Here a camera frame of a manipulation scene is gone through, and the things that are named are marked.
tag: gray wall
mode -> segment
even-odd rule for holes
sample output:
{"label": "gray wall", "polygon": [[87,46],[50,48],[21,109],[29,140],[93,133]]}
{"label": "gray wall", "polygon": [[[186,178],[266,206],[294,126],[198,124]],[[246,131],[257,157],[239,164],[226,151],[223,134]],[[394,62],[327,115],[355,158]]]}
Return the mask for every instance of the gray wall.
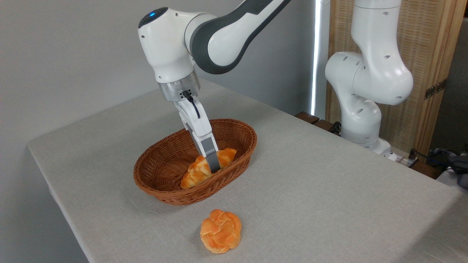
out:
{"label": "gray wall", "polygon": [[[156,89],[136,28],[148,11],[223,15],[240,2],[0,1],[0,262],[86,262],[26,144]],[[199,76],[290,114],[308,110],[312,12],[293,0],[236,69]]]}
{"label": "gray wall", "polygon": [[468,18],[461,24],[431,149],[459,153],[465,143],[468,144]]}

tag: electrical cable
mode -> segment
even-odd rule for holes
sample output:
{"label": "electrical cable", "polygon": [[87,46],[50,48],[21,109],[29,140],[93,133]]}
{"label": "electrical cable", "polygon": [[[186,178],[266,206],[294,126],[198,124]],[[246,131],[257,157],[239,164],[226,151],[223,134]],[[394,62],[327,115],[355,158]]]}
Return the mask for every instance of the electrical cable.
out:
{"label": "electrical cable", "polygon": [[460,169],[460,170],[466,170],[466,168],[463,168],[463,167],[456,166],[456,165],[453,165],[453,164],[450,164],[450,163],[447,163],[447,162],[438,161],[438,160],[436,160],[436,159],[433,159],[433,158],[431,158],[431,157],[429,157],[429,156],[426,156],[426,155],[424,155],[424,154],[422,154],[422,153],[416,151],[416,149],[411,149],[410,152],[411,152],[411,151],[413,151],[413,152],[417,153],[418,155],[420,155],[420,156],[426,158],[427,160],[433,161],[433,162],[435,162],[435,163],[438,163],[438,164],[441,164],[441,165],[444,165],[444,166],[447,166],[447,167],[450,166],[450,167],[452,167],[452,168],[457,168],[457,169]]}
{"label": "electrical cable", "polygon": [[339,134],[339,133],[341,132],[341,123],[340,123],[340,122],[335,122],[335,123],[333,123],[330,132],[336,132],[336,133]]}
{"label": "electrical cable", "polygon": [[197,109],[197,106],[195,105],[195,102],[193,102],[193,97],[191,95],[191,93],[189,93],[188,91],[184,90],[182,92],[183,96],[189,101],[192,103],[193,107],[195,108],[195,111],[197,112],[197,116],[198,118],[200,119],[200,113],[198,112],[198,109]]}

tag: gray tablecloth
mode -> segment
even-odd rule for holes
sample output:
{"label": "gray tablecloth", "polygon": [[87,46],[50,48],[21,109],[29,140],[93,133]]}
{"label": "gray tablecloth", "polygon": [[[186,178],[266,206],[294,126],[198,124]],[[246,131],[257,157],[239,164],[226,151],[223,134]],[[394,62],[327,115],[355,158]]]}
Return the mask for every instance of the gray tablecloth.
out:
{"label": "gray tablecloth", "polygon": [[[265,104],[201,80],[209,118],[251,125],[248,169],[212,197],[164,204],[132,177],[150,145],[183,128],[158,91],[29,143],[92,263],[468,262],[468,197]],[[240,245],[206,250],[213,209],[242,221]]]}

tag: woven panel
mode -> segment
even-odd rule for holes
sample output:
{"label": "woven panel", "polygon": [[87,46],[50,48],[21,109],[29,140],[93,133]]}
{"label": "woven panel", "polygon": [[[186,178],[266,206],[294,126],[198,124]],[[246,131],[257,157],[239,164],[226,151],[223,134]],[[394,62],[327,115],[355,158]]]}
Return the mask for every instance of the woven panel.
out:
{"label": "woven panel", "polygon": [[[360,52],[351,38],[353,0],[332,1],[330,53]],[[421,94],[427,85],[427,64],[431,60],[434,38],[437,35],[442,0],[403,0],[398,22],[398,48],[406,67],[414,78],[411,95],[397,106],[379,105],[382,112],[380,137],[393,147],[409,151],[413,147],[419,120]],[[333,89],[329,88],[327,118],[341,119],[340,105]]]}

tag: wooden block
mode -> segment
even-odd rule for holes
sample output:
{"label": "wooden block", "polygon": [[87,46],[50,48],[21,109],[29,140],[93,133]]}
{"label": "wooden block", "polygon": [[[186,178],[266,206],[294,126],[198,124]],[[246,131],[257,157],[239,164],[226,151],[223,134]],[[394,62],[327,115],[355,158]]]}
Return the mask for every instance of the wooden block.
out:
{"label": "wooden block", "polygon": [[333,124],[332,123],[329,123],[328,121],[325,121],[325,120],[320,120],[316,123],[314,123],[315,126],[319,127],[319,128],[322,128],[326,131],[329,131],[331,132],[333,130]]}
{"label": "wooden block", "polygon": [[316,122],[319,121],[319,118],[318,117],[315,117],[313,115],[310,115],[308,114],[307,112],[304,112],[304,111],[301,111],[300,113],[296,114],[295,117],[303,120],[303,121],[306,121],[310,124],[314,124]]}
{"label": "wooden block", "polygon": [[412,167],[411,169],[425,175],[425,176],[428,176],[432,179],[437,179],[437,177],[439,177],[441,174],[442,174],[442,171],[441,170],[437,170],[436,168],[432,167],[432,166],[429,166],[421,161],[417,161]]}

